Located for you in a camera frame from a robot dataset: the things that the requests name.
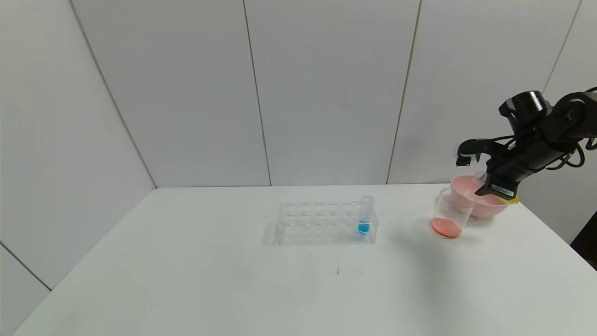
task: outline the pink bowl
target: pink bowl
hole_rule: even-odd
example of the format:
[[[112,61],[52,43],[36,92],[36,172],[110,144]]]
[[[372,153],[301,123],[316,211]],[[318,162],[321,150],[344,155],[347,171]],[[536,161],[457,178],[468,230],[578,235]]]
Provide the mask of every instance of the pink bowl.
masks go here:
[[[457,191],[462,191],[463,193],[474,193],[479,189],[479,185],[473,182],[472,175],[456,176],[452,179],[450,185],[452,188]],[[506,202],[495,195],[480,196],[477,199],[477,204],[473,208],[473,213],[470,215],[477,218],[493,217],[504,211],[507,206],[508,204]]]

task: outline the small cup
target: small cup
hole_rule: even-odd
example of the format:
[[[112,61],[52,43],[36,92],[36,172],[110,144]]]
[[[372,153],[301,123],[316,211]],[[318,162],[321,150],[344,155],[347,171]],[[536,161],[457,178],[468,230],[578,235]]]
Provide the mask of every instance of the small cup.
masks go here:
[[[474,195],[458,193],[454,188],[440,191],[433,219],[429,222],[431,230],[445,239],[458,238],[475,207],[475,199]]]

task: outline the red liquid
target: red liquid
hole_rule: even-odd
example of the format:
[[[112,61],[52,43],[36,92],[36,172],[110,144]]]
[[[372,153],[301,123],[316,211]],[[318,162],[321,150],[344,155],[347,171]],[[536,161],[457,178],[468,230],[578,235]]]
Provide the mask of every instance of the red liquid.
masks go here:
[[[431,229],[433,229],[435,233],[444,238],[454,239],[457,238],[462,232],[458,225],[449,219],[434,218],[430,225]]]

